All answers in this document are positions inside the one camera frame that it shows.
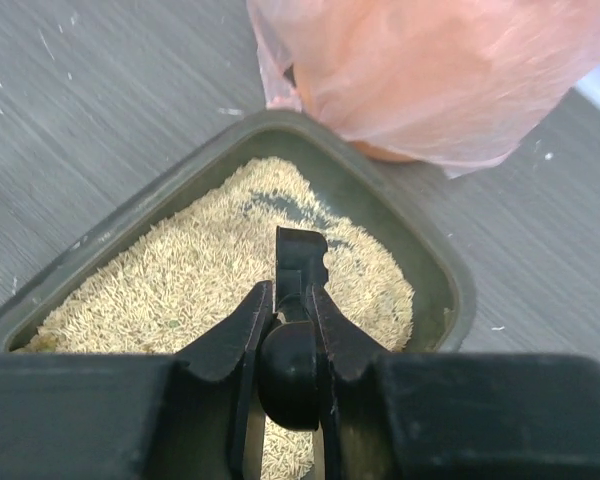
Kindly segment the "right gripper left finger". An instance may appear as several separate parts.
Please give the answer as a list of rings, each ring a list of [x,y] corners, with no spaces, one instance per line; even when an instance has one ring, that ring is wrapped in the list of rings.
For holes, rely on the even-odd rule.
[[[182,349],[176,415],[187,479],[258,479],[265,413],[258,351],[273,321],[273,286],[254,285],[225,319]]]

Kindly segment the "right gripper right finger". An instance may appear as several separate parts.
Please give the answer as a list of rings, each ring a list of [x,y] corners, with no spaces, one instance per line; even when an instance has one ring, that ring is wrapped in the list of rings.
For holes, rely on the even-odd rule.
[[[369,424],[364,388],[380,345],[348,320],[326,290],[307,289],[306,307],[314,327],[318,430],[313,434],[317,479],[354,479],[362,455],[357,442]]]

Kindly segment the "black slotted litter scoop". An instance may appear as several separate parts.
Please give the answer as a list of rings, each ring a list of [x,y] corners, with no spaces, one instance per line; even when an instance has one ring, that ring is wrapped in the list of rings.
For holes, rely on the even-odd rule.
[[[318,232],[276,228],[274,323],[259,353],[259,396],[267,416],[292,431],[319,425],[312,286],[329,280],[326,239]]]

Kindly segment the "dark green litter box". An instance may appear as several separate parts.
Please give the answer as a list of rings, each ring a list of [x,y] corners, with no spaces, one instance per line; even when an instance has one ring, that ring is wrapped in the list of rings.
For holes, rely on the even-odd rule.
[[[219,187],[253,158],[296,165],[318,198],[379,240],[415,290],[409,352],[456,351],[471,329],[476,290],[447,237],[371,163],[308,117],[266,111],[228,127],[141,189],[0,307],[0,352],[29,342],[90,275],[162,219]]]

